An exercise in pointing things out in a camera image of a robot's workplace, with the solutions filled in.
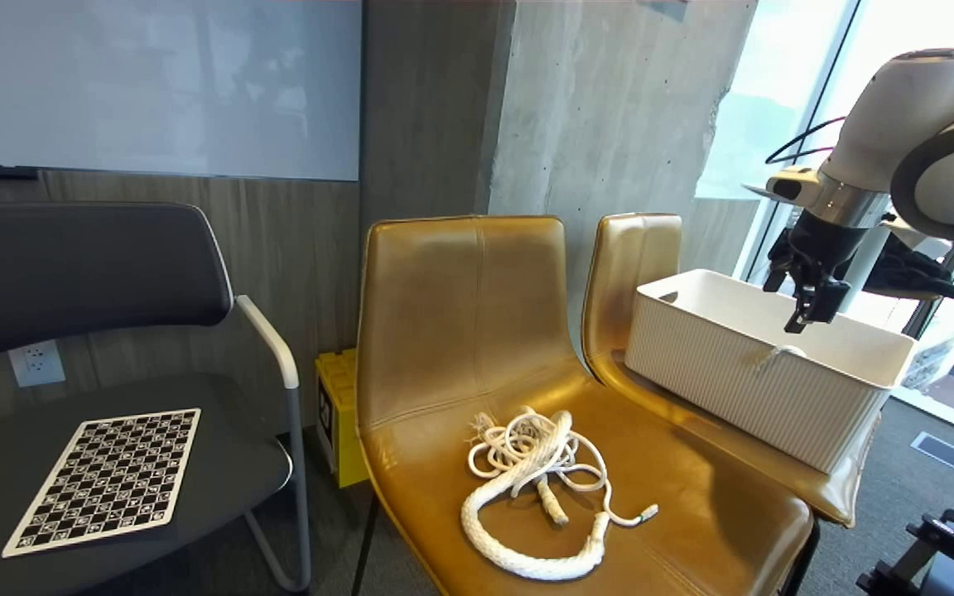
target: checkerboard pattern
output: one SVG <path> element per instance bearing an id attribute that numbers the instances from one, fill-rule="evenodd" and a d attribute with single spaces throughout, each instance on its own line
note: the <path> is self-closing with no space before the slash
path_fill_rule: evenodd
<path id="1" fill-rule="evenodd" d="M 166 526 L 199 408 L 84 420 L 27 506 L 2 555 Z"/>

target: floor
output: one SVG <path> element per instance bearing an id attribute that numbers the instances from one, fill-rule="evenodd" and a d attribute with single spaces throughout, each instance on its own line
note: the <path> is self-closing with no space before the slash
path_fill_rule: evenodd
<path id="1" fill-rule="evenodd" d="M 857 594 L 854 578 L 877 558 L 898 558 L 910 535 L 909 524 L 921 513 L 940 513 L 954 506 L 954 471 L 910 451 L 910 439 L 929 431 L 954 444 L 954 426 L 929 416 L 909 403 L 892 400 L 877 426 L 873 455 L 860 487 L 857 524 L 851 528 L 824 524 L 820 547 L 803 584 L 803 596 Z M 361 547 L 361 526 L 370 492 L 336 490 L 320 467 L 310 467 L 310 541 L 315 541 L 315 596 L 352 594 L 352 575 Z M 293 549 L 289 500 L 273 500 L 257 511 L 273 543 Z M 130 596 L 130 594 L 232 594 L 257 596 L 277 594 L 261 555 L 246 528 L 232 524 L 204 543 L 176 552 L 156 567 L 130 573 L 88 596 Z M 434 594 L 409 547 L 391 524 L 377 524 L 364 594 L 377 596 L 425 596 Z"/>

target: gray wall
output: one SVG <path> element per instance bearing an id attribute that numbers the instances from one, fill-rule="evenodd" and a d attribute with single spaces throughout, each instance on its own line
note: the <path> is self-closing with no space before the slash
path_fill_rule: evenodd
<path id="1" fill-rule="evenodd" d="M 637 0 L 368 0 L 361 182 L 229 182 L 51 171 L 0 203 L 166 197 L 202 206 L 240 292 L 310 357 L 356 340 L 368 223 L 452 213 L 549 213 L 570 227 L 573 308 L 603 213 L 690 215 L 685 259 L 723 264 L 752 208 L 692 203 L 717 104 L 752 3 L 690 3 L 684 24 Z M 162 370 L 229 370 L 285 426 L 254 340 L 109 334 L 62 340 L 69 385 L 16 391 L 0 357 L 0 416 L 65 391 Z"/>
<path id="2" fill-rule="evenodd" d="M 2 185 L 0 203 L 162 197 L 202 206 L 232 281 L 285 330 L 308 387 L 317 352 L 356 345 L 364 224 L 391 215 L 483 213 L 494 151 L 506 0 L 368 0 L 364 14 L 364 174 L 361 182 L 232 182 L 105 171 L 46 171 Z M 273 431 L 285 408 L 266 352 L 240 324 L 221 330 L 115 330 L 61 340 L 69 381 L 19 391 L 0 357 L 0 416 L 65 391 L 141 373 L 226 370 L 257 400 Z"/>
<path id="3" fill-rule="evenodd" d="M 702 0 L 672 21 L 639 0 L 517 3 L 489 213 L 568 223 L 573 308 L 605 213 L 679 213 L 685 264 L 731 268 L 752 206 L 692 203 L 692 187 L 752 9 Z"/>
<path id="4" fill-rule="evenodd" d="M 513 0 L 368 0 L 364 224 L 486 213 Z"/>

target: chair seat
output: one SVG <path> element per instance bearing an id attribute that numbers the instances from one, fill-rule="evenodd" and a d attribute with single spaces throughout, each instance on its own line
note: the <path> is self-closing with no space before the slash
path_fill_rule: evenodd
<path id="1" fill-rule="evenodd" d="M 452 584 L 440 587 L 445 594 L 775 594 L 782 587 L 786 567 L 813 533 L 803 500 L 594 381 L 548 391 L 530 403 L 542 413 L 570 409 L 573 426 L 603 451 L 615 479 L 615 513 L 633 516 L 659 502 L 659 516 L 637 528 L 608 526 L 605 558 L 586 578 L 506 575 L 459 528 L 459 502 L 480 487 L 463 460 L 474 416 L 431 409 L 422 420 L 395 420 L 396 432 L 370 438 L 381 447 L 381 460 L 370 460 L 377 492 L 431 573 Z M 570 555 L 583 547 L 600 495 L 568 492 L 570 526 L 552 526 L 533 490 L 494 500 L 480 521 L 519 552 Z"/>
<path id="2" fill-rule="evenodd" d="M 226 526 L 240 511 L 276 492 L 293 474 L 289 455 L 241 420 L 236 403 L 240 391 L 232 387 L 232 381 L 213 373 L 141 381 L 69 396 L 62 403 L 23 408 L 16 416 L 0 420 L 2 549 L 80 420 L 202 408 L 180 506 L 170 526 L 16 558 L 0 555 L 0 594 L 86 588 Z"/>

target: yellow chair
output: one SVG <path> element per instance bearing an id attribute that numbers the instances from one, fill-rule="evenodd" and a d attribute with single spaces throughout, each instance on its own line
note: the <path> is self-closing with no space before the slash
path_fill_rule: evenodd
<path id="1" fill-rule="evenodd" d="M 804 558 L 815 521 L 803 500 L 692 439 L 648 396 L 595 385 L 568 330 L 557 218 L 411 218 L 368 233 L 359 345 L 359 431 L 381 506 L 440 594 L 777 594 Z M 533 584 L 486 562 L 459 528 L 474 416 L 570 409 L 605 456 L 614 506 L 664 511 L 605 535 L 586 578 Z M 594 506 L 564 495 L 494 500 L 483 524 L 506 547 L 568 555 Z"/>
<path id="2" fill-rule="evenodd" d="M 595 253 L 586 288 L 583 311 L 583 353 L 590 370 L 614 391 L 645 400 L 675 426 L 692 438 L 717 444 L 738 464 L 765 474 L 782 490 L 809 500 L 820 516 L 851 526 L 857 487 L 866 474 L 868 451 L 873 444 L 873 420 L 868 420 L 868 438 L 846 471 L 820 474 L 786 451 L 763 444 L 760 438 L 667 394 L 645 377 L 624 365 L 628 328 L 633 328 L 633 295 L 637 286 L 656 281 L 675 272 L 679 262 L 679 215 L 639 215 L 618 213 L 600 218 Z"/>

